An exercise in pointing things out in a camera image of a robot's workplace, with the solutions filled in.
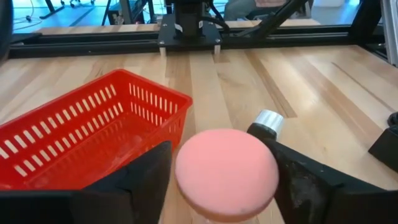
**black box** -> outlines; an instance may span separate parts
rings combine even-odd
[[[129,0],[130,10],[132,15],[132,24],[139,22],[140,24],[145,24],[144,15],[142,11],[144,6],[147,4],[147,0]],[[108,11],[109,24],[111,25],[123,25],[122,8],[120,2],[109,7]]]
[[[158,224],[169,184],[171,142],[80,190],[2,190],[2,224]]]
[[[391,126],[384,130],[368,152],[398,172],[398,126]]]

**red plastic basket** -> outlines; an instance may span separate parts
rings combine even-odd
[[[115,70],[0,126],[0,189],[81,189],[162,141],[175,148],[191,104]]]

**black metal frame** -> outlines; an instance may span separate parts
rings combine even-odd
[[[54,8],[54,5],[52,4],[51,0],[45,0],[45,3],[47,4],[47,7],[49,8],[50,12],[47,15],[40,16],[41,19],[46,19],[55,13],[61,11],[62,9],[65,8],[65,6],[60,6],[57,9]]]
[[[348,26],[279,27],[306,0],[294,0],[258,26],[220,29],[222,49],[299,47],[318,45],[359,45],[367,50],[383,44],[383,33],[374,32],[381,18],[379,1],[364,0],[354,22]],[[132,54],[159,51],[159,32],[115,32],[107,34],[41,35],[10,46],[9,58],[62,57],[78,55]],[[203,50],[182,46],[171,50]]]

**basket rim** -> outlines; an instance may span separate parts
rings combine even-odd
[[[64,98],[68,97],[69,95],[71,95],[71,94],[73,94],[73,93],[76,93],[76,92],[78,92],[78,91],[81,91],[82,89],[84,89],[84,88],[86,88],[86,87],[92,85],[93,83],[98,82],[98,81],[100,81],[100,80],[103,80],[103,79],[105,79],[105,78],[108,78],[109,76],[111,76],[111,75],[113,75],[114,73],[117,73],[117,72],[123,72],[123,73],[125,73],[126,75],[130,75],[130,76],[132,76],[132,77],[134,77],[134,78],[140,79],[141,81],[144,81],[144,82],[147,82],[147,83],[149,83],[149,84],[151,84],[151,85],[154,85],[154,86],[156,86],[157,88],[161,88],[161,89],[163,89],[163,90],[167,90],[167,91],[173,93],[174,95],[177,95],[177,96],[179,96],[179,97],[184,98],[184,100],[187,101],[187,102],[184,104],[183,107],[181,107],[180,109],[178,109],[177,112],[176,112],[175,114],[173,114],[169,119],[166,120],[166,122],[162,123],[162,125],[160,125],[159,127],[162,127],[163,125],[167,124],[172,118],[175,117],[176,114],[178,114],[178,112],[179,112],[180,110],[188,109],[188,108],[192,105],[192,103],[193,103],[192,98],[191,98],[190,96],[184,94],[184,93],[181,93],[181,92],[179,92],[179,91],[173,90],[173,89],[171,89],[171,88],[169,88],[169,87],[167,87],[167,86],[163,86],[163,85],[161,85],[161,84],[159,84],[159,83],[156,83],[156,82],[154,82],[154,81],[152,81],[152,80],[150,80],[150,79],[148,79],[148,78],[145,78],[145,77],[139,76],[139,75],[137,75],[137,74],[135,74],[135,73],[132,73],[132,72],[126,70],[126,69],[120,68],[120,69],[112,70],[111,72],[109,72],[109,73],[107,73],[107,74],[105,74],[105,75],[103,75],[103,76],[101,76],[101,77],[99,77],[99,78],[95,78],[95,79],[91,80],[90,82],[87,82],[87,83],[85,83],[85,84],[83,84],[83,85],[81,85],[81,86],[79,86],[79,87],[77,87],[77,88],[75,88],[75,89],[73,89],[73,90],[71,90],[71,91],[68,91],[67,93],[64,93],[64,94],[62,94],[61,96],[58,96],[58,97],[56,97],[56,98],[54,98],[54,99],[52,99],[52,100],[50,100],[50,101],[48,101],[48,102],[46,102],[46,103],[44,103],[44,104],[38,106],[38,107],[36,107],[36,108],[33,108],[33,109],[29,110],[29,111],[26,111],[26,112],[24,112],[23,114],[21,114],[21,115],[19,115],[19,116],[16,116],[15,118],[12,118],[11,120],[6,121],[6,122],[3,123],[3,124],[0,124],[0,129],[2,129],[2,128],[6,127],[6,126],[10,126],[10,125],[14,124],[17,120],[24,119],[24,118],[30,116],[31,113],[35,113],[36,111],[40,111],[40,110],[42,110],[43,108],[46,108],[48,105],[51,105],[52,103],[54,103],[54,102],[56,102],[56,101],[60,101],[60,100],[62,100],[62,99],[64,99]]]

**black cable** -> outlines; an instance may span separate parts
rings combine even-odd
[[[219,21],[219,20],[216,19],[216,18],[207,17],[207,16],[202,16],[201,19],[202,19],[203,21],[212,22],[212,23],[214,23],[214,24],[217,24],[217,25],[221,26],[221,27],[224,29],[224,31],[225,31],[226,33],[231,32],[231,29],[229,28],[229,25],[228,25],[227,23],[225,23],[224,21]]]
[[[223,16],[220,14],[220,12],[217,10],[217,8],[214,6],[214,2],[210,1],[210,9],[216,14],[216,18],[221,21],[221,22],[225,22]]]
[[[106,16],[108,15],[109,7],[111,5],[111,1],[112,0],[108,0],[108,3],[106,4],[106,9],[105,9],[104,17],[102,18],[101,26],[105,26]]]
[[[32,12],[31,12],[30,15],[25,16],[25,17],[20,17],[20,18],[14,18],[14,27],[15,27],[16,24],[22,24],[22,23],[26,23],[26,22],[29,25],[24,26],[24,27],[15,28],[14,31],[25,29],[25,28],[29,28],[29,27],[33,27],[33,26],[36,26],[36,25],[39,25],[40,23],[42,23],[42,20],[40,18],[33,17],[33,15],[35,13],[35,6],[33,4],[33,0],[30,0],[30,5],[32,6]]]

